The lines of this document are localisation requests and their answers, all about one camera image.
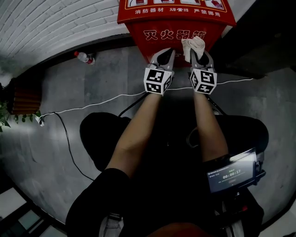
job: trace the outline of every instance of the white cube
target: white cube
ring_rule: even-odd
[[[172,72],[158,69],[145,69],[144,86],[147,92],[163,95],[171,83]]]
[[[193,69],[190,81],[195,92],[211,94],[217,85],[217,73]]]

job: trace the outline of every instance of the fire extinguisher box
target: fire extinguisher box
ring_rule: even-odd
[[[147,62],[174,48],[177,67],[190,66],[181,39],[198,36],[209,51],[227,25],[236,25],[227,0],[121,0],[117,22],[125,23]]]

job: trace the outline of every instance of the white brick wall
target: white brick wall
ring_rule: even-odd
[[[0,0],[0,57],[20,73],[74,46],[128,33],[117,13],[117,0]]]

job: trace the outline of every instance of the bottle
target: bottle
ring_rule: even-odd
[[[87,55],[86,53],[83,53],[83,52],[74,52],[74,55],[80,60],[80,61],[83,61],[83,62],[86,62],[90,65],[93,65],[94,62],[95,62],[95,59],[89,55]]]

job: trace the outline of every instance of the white cable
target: white cable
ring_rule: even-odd
[[[250,79],[242,79],[242,80],[236,80],[236,81],[225,81],[225,82],[217,83],[217,85],[225,84],[225,83],[228,83],[228,82],[250,81],[250,80],[253,80],[253,79],[254,79],[254,78],[250,78]]]
[[[238,81],[225,81],[225,82],[220,82],[220,83],[217,83],[217,84],[221,85],[221,84],[225,84],[225,83],[228,83],[228,82],[239,82],[239,81],[250,81],[250,80],[253,80],[253,78],[251,78],[251,79],[242,79],[242,80],[238,80]],[[167,91],[177,91],[177,90],[183,90],[183,89],[192,89],[192,87],[171,88],[171,89],[167,89]],[[114,100],[114,99],[116,99],[116,98],[118,98],[120,96],[137,96],[137,95],[143,94],[145,92],[146,91],[142,91],[142,92],[140,92],[138,94],[120,94],[120,95],[115,96],[115,97],[113,97],[113,98],[111,98],[109,100],[106,100],[106,101],[103,101],[103,102],[100,102],[100,103],[90,104],[90,105],[84,106],[82,108],[66,109],[66,110],[61,111],[61,112],[46,113],[46,114],[41,115],[40,118],[42,118],[42,117],[44,117],[46,115],[54,114],[54,113],[64,113],[66,111],[85,109],[85,108],[90,107],[90,106],[98,106],[98,105],[107,103],[107,102],[109,102],[111,100]]]

